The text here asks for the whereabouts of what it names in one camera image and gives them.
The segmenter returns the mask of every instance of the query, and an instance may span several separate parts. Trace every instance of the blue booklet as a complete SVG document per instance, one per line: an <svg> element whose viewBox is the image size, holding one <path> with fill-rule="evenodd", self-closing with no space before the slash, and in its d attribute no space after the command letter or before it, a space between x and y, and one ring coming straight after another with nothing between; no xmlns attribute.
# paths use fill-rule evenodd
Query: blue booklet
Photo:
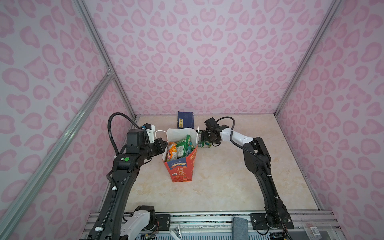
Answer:
<svg viewBox="0 0 384 240"><path fill-rule="evenodd" d="M177 112L177 128L195 128L193 112Z"/></svg>

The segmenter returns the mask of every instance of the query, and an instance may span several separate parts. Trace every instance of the pink patterned wall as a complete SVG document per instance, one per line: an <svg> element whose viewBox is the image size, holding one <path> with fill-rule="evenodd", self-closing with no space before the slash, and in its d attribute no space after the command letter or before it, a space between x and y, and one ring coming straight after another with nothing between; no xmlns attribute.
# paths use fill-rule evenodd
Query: pink patterned wall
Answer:
<svg viewBox="0 0 384 240"><path fill-rule="evenodd" d="M383 1L346 1L278 116L349 240L384 235L383 12Z"/></svg>
<svg viewBox="0 0 384 240"><path fill-rule="evenodd" d="M273 113L331 0L86 0L136 114Z"/></svg>
<svg viewBox="0 0 384 240"><path fill-rule="evenodd" d="M89 213L96 212L107 186L114 150L107 133L109 116L128 114L113 83L72 141L63 158L24 215L11 240L76 240ZM120 116L112 121L117 147L123 144L130 124Z"/></svg>
<svg viewBox="0 0 384 240"><path fill-rule="evenodd" d="M0 7L0 217L105 75L71 0Z"/></svg>

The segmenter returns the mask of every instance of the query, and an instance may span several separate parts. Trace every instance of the black mounting plate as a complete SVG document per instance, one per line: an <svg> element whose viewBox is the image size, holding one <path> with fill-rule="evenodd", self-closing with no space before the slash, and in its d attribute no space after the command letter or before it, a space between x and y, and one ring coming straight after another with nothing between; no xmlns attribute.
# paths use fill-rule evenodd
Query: black mounting plate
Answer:
<svg viewBox="0 0 384 240"><path fill-rule="evenodd" d="M269 227L265 221L265 214L249 214L251 217L251 223L253 230L267 230ZM287 229L294 229L293 222L288 222L286 219L283 220L285 227ZM278 229L283 229L281 224L279 224Z"/></svg>
<svg viewBox="0 0 384 240"><path fill-rule="evenodd" d="M159 231L169 231L170 215L156 214L156 221L159 222Z"/></svg>

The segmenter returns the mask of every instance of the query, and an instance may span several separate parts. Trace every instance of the white label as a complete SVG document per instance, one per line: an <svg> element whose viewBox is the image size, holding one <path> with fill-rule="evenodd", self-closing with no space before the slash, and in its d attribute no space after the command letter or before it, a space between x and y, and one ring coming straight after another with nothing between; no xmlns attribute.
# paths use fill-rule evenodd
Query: white label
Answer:
<svg viewBox="0 0 384 240"><path fill-rule="evenodd" d="M312 231L314 236L319 236L320 235L320 232L317 229L317 227L311 227L311 231Z"/></svg>

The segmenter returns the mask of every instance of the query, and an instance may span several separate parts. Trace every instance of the beige table surface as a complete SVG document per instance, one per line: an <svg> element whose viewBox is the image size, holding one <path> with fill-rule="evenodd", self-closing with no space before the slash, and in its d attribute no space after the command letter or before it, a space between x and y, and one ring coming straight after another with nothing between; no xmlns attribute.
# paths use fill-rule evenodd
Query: beige table surface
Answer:
<svg viewBox="0 0 384 240"><path fill-rule="evenodd" d="M195 129L205 130L204 121L224 115L195 115ZM261 137L271 155L271 171L287 209L317 209L308 186L272 114L230 115L234 130L249 137ZM150 123L156 130L176 128L177 116L140 117L139 126ZM230 119L220 124L232 126ZM158 137L166 138L158 132ZM156 212L264 210L264 199L255 176L244 164L242 150L232 143L199 148L191 182L173 183L156 156L140 169L129 195L126 211L151 205Z"/></svg>

